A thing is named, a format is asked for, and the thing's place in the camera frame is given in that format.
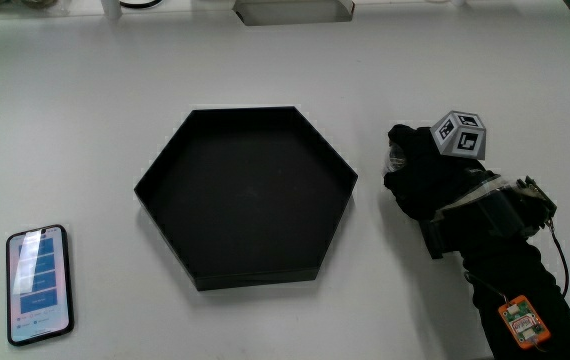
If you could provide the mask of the person's right hand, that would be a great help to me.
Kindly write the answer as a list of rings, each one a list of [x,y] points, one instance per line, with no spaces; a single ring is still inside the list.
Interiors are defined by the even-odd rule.
[[[388,132],[384,186],[419,222],[430,255],[514,249],[553,218],[556,205],[531,178],[508,181],[469,158],[443,155],[428,127]]]

